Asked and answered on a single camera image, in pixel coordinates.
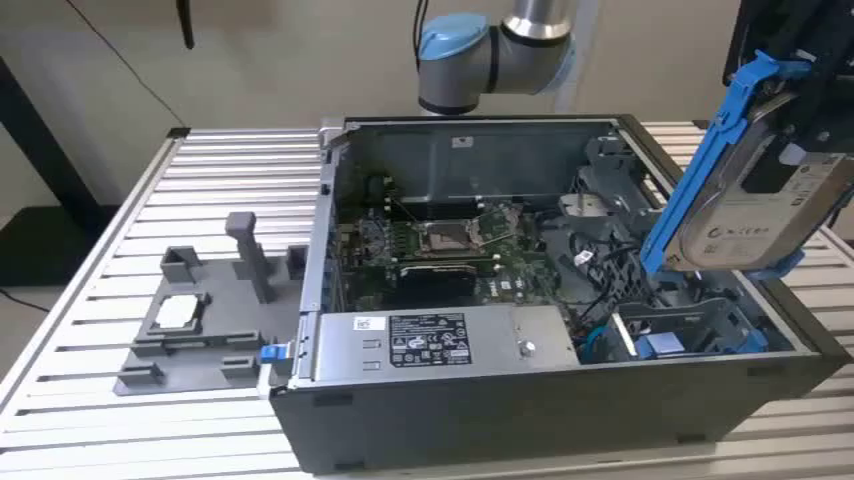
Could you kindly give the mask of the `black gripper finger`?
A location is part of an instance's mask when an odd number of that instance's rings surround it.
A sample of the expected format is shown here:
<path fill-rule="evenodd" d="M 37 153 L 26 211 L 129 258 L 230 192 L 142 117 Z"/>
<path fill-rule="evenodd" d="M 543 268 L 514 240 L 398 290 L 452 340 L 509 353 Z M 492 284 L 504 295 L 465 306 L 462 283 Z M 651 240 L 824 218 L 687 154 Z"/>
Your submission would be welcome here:
<path fill-rule="evenodd" d="M 751 194 L 773 194 L 780 191 L 801 161 L 801 149 L 796 144 L 771 146 L 760 155 L 745 178 L 741 189 Z"/>

